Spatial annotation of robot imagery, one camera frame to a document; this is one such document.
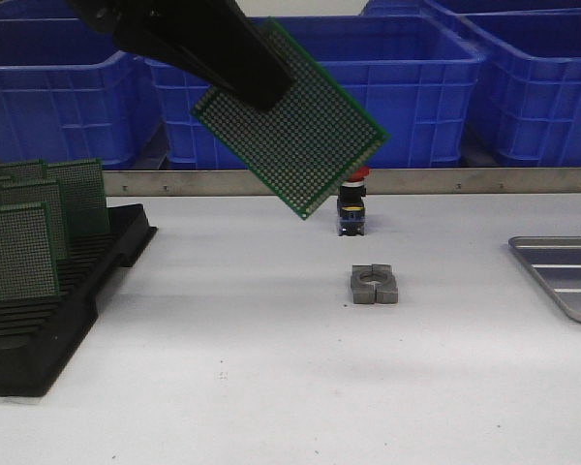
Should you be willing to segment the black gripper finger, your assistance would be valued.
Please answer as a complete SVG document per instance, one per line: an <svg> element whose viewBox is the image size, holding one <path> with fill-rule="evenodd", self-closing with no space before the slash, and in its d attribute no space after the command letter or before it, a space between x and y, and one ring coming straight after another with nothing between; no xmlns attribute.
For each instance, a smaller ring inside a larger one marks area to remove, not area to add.
<svg viewBox="0 0 581 465"><path fill-rule="evenodd" d="M153 1L145 24L160 42L156 60L254 109L273 109L294 83L290 66L234 1Z"/></svg>
<svg viewBox="0 0 581 465"><path fill-rule="evenodd" d="M91 30L110 35L124 51L189 72L247 103L239 66L252 22L234 1L69 1Z"/></svg>

